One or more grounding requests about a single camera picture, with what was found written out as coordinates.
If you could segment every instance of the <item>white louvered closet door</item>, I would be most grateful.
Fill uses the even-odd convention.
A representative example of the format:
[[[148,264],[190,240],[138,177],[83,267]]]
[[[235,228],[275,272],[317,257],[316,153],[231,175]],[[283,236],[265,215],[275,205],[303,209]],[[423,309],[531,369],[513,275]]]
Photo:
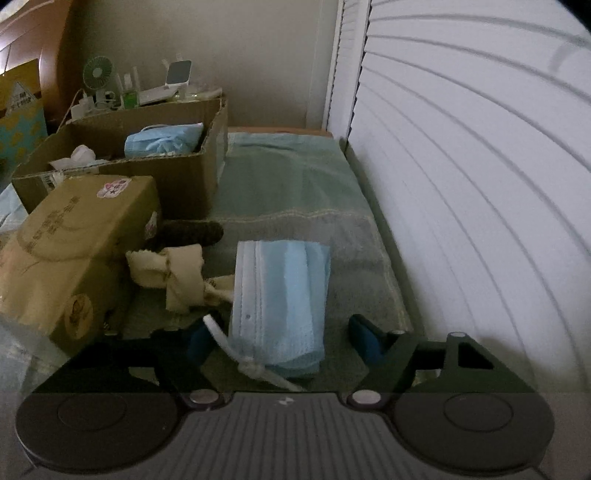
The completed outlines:
[[[539,390],[588,395],[585,27],[556,0],[373,1],[348,140],[426,334],[467,332]],[[556,435],[571,415],[583,437],[565,458],[591,459],[568,410]]]
[[[369,0],[345,0],[337,18],[335,67],[329,82],[326,128],[344,147],[355,102]]]

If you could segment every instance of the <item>wooden furniture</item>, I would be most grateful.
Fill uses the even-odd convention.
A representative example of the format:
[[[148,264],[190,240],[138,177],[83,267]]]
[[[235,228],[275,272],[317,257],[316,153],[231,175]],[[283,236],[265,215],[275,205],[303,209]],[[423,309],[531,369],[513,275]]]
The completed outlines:
[[[245,132],[249,134],[318,135],[320,137],[332,137],[332,134],[326,130],[292,127],[228,127],[228,133],[233,132]]]
[[[0,23],[0,74],[39,59],[48,130],[55,131],[82,87],[80,47],[74,35],[77,0],[29,0]]]

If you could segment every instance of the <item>blue surgical mask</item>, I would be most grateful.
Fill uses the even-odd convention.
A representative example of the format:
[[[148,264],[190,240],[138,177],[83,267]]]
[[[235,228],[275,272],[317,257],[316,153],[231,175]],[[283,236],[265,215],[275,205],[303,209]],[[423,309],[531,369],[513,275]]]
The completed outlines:
[[[228,338],[232,353],[226,353],[283,378],[317,373],[324,359],[329,276],[330,252],[324,245],[238,243]],[[264,375],[260,379],[277,384]]]
[[[126,157],[154,157],[192,153],[203,132],[203,124],[153,125],[125,140]]]

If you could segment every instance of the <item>beige cloth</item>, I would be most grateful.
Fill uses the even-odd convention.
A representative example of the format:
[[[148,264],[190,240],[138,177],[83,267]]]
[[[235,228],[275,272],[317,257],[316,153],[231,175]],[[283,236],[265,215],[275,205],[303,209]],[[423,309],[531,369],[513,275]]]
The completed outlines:
[[[210,278],[201,275],[201,245],[165,248],[160,253],[127,252],[131,278],[145,288],[166,288],[166,309],[187,314],[189,307],[217,306],[233,301],[234,275]]]

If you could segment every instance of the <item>mask ear loop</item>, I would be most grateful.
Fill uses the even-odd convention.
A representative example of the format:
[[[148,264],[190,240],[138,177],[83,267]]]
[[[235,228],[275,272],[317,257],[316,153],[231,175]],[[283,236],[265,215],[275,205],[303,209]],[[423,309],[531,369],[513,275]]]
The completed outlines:
[[[145,132],[146,130],[150,130],[151,128],[160,128],[160,127],[170,127],[170,125],[166,124],[155,124],[155,125],[148,125],[147,127],[143,127],[140,132]]]
[[[277,375],[270,370],[265,368],[265,365],[261,365],[255,362],[254,358],[251,356],[242,356],[237,353],[228,342],[228,337],[224,335],[224,332],[216,323],[216,321],[211,317],[211,315],[205,315],[203,317],[203,323],[211,333],[212,338],[216,341],[219,347],[224,351],[224,353],[230,357],[232,360],[238,363],[238,371],[241,374],[246,375],[247,377],[252,378],[253,380],[263,380],[271,385],[274,385],[278,388],[282,388],[284,390],[288,390],[290,392],[304,392],[305,389],[300,387],[299,385],[295,385],[290,381],[286,380],[280,375]]]

